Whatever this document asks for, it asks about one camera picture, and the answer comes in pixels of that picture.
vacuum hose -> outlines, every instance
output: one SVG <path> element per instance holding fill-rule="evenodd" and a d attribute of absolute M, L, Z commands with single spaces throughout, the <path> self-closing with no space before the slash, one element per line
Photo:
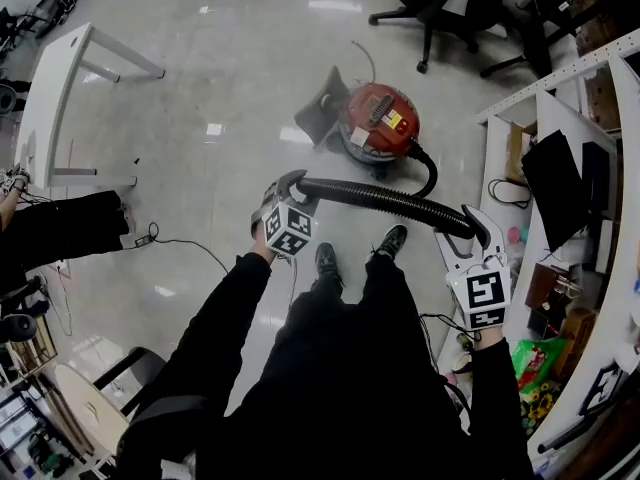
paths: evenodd
<path fill-rule="evenodd" d="M 438 231 L 460 238 L 471 239 L 475 236 L 473 228 L 462 213 L 440 203 L 397 190 L 352 181 L 314 178 L 302 178 L 296 187 L 301 194 L 309 197 L 393 213 L 424 222 Z"/>
<path fill-rule="evenodd" d="M 417 141 L 412 140 L 411 142 L 411 148 L 409 149 L 407 156 L 423 163 L 427 166 L 427 169 L 429 169 L 429 180 L 427 181 L 427 184 L 413 195 L 416 197 L 427 197 L 438 182 L 438 167 L 435 162 L 431 160 L 431 157 L 425 153 L 424 149 L 420 147 L 420 144 L 418 144 Z"/>

snack bag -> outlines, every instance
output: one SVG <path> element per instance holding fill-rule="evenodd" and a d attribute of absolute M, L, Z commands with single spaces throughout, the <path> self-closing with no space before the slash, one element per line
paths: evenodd
<path fill-rule="evenodd" d="M 562 352 L 566 341 L 555 338 L 547 341 L 522 340 L 518 343 L 511 360 L 520 392 L 528 393 L 546 380 L 549 369 Z"/>

shoe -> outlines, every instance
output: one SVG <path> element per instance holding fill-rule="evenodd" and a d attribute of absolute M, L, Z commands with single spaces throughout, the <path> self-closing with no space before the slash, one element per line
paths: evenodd
<path fill-rule="evenodd" d="M 333 250 L 333 246 L 329 242 L 322 242 L 316 249 L 316 269 L 318 276 L 332 274 L 340 279 L 336 251 Z"/>
<path fill-rule="evenodd" d="M 396 254 L 402 249 L 408 233 L 407 226 L 396 224 L 385 233 L 382 243 L 375 250 L 375 253 L 389 256 L 392 260 L 395 260 Z"/>

floor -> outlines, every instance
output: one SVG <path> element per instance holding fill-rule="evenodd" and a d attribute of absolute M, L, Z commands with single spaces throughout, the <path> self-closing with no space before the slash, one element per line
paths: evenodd
<path fill-rule="evenodd" d="M 378 81 L 401 88 L 416 105 L 421 143 L 434 158 L 440 178 L 431 197 L 459 208 L 479 201 L 484 163 L 484 129 L 474 114 L 534 79 L 526 68 L 491 81 L 481 67 L 518 49 L 491 35 L 479 37 L 471 55 L 456 38 L 438 35 L 427 75 L 416 72 L 421 28 L 412 23 L 371 27 L 371 12 L 397 7 L 396 0 L 80 0 L 69 21 L 52 34 L 92 21 L 149 59 L 166 67 L 164 79 L 150 79 L 107 52 L 91 49 L 88 59 L 124 75 L 112 84 L 81 71 L 69 100 L 58 166 L 134 172 L 139 179 L 123 191 L 137 222 L 137 234 L 156 222 L 161 238 L 196 240 L 229 267 L 251 246 L 249 216 L 274 179 L 294 169 L 314 177 L 373 182 L 344 156 L 313 149 L 295 127 L 294 113 L 311 99 L 333 65 L 349 83 L 368 80 L 371 67 L 352 44 L 361 43 L 375 61 Z M 422 170 L 406 165 L 390 186 L 415 191 Z M 85 192 L 57 190 L 56 198 Z M 331 241 L 346 284 L 344 299 L 356 302 L 371 248 L 397 219 L 334 203 L 316 214 L 318 241 Z M 430 228 L 407 222 L 409 239 L 397 259 L 421 311 L 451 313 L 445 269 Z M 314 279 L 314 247 L 298 258 L 295 292 Z M 43 269 L 63 332 L 54 313 L 48 320 L 59 360 L 95 379 L 134 346 L 168 358 L 189 319 L 222 277 L 203 251 L 182 244 L 70 262 L 70 278 Z M 291 297 L 293 271 L 273 266 L 246 346 L 244 366 L 229 410 L 256 381 L 282 326 Z M 446 328 L 430 323 L 434 349 Z M 206 374 L 206 358 L 203 358 Z M 123 403 L 133 387 L 114 383 L 111 396 Z"/>

white desk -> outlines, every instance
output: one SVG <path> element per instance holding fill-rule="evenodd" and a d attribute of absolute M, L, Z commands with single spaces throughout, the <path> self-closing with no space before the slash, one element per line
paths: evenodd
<path fill-rule="evenodd" d="M 120 76 L 82 58 L 89 42 L 110 50 L 157 78 L 164 69 L 87 23 L 49 44 L 40 58 L 22 115 L 15 163 L 20 163 L 40 189 L 70 185 L 135 185 L 135 176 L 98 175 L 95 169 L 55 167 L 64 109 L 78 67 L 117 83 Z"/>

